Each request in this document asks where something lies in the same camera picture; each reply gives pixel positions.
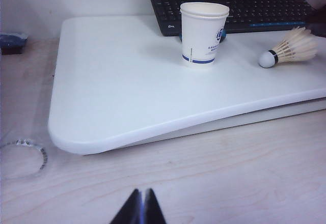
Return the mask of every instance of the black keyboard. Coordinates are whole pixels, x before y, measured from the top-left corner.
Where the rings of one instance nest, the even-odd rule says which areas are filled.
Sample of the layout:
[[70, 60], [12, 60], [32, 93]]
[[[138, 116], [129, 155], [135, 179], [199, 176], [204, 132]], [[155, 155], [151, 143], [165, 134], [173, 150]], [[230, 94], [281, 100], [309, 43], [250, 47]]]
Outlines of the black keyboard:
[[164, 36], [181, 33], [180, 5], [208, 2], [230, 8], [226, 33], [290, 30], [304, 26], [313, 8], [305, 0], [151, 0], [159, 28]]

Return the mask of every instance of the blue object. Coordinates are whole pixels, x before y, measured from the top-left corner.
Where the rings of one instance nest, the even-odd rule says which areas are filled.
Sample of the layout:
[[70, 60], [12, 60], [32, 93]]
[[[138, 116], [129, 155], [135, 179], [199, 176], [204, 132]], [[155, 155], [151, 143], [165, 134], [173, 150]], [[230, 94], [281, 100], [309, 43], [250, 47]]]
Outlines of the blue object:
[[272, 22], [272, 23], [256, 23], [250, 24], [250, 26], [270, 26], [270, 25], [304, 25], [306, 24], [303, 21], [295, 21], [295, 22]]
[[0, 33], [0, 48], [23, 47], [27, 37], [24, 33]]

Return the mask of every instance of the desk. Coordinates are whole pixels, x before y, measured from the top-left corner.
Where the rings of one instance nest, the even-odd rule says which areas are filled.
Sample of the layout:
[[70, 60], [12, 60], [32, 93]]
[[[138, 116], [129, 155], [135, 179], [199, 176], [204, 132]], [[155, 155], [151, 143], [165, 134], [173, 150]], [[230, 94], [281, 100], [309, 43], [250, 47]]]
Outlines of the desk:
[[[326, 110], [73, 155], [47, 133], [57, 50], [51, 39], [2, 56], [3, 143], [31, 138], [49, 156], [39, 176], [2, 180], [3, 223], [108, 223], [134, 188], [149, 187], [170, 224], [326, 222]], [[2, 175], [38, 160], [3, 148]]]

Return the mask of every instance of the shuttlecock cork base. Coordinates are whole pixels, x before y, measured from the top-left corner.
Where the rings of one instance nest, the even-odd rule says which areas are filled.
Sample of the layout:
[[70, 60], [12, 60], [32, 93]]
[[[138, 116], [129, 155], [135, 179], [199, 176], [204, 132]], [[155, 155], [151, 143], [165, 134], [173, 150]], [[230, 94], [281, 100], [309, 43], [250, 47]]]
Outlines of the shuttlecock cork base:
[[295, 28], [288, 32], [283, 40], [259, 58], [259, 65], [270, 68], [277, 63], [305, 61], [312, 59], [317, 53], [314, 36], [306, 28]]

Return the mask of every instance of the white paper cup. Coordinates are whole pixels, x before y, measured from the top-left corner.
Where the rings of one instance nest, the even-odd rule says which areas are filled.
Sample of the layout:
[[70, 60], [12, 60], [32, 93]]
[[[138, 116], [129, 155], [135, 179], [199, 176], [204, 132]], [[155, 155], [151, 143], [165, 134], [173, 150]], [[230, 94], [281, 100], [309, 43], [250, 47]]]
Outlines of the white paper cup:
[[184, 3], [180, 12], [183, 60], [197, 66], [212, 64], [229, 7], [213, 3]]

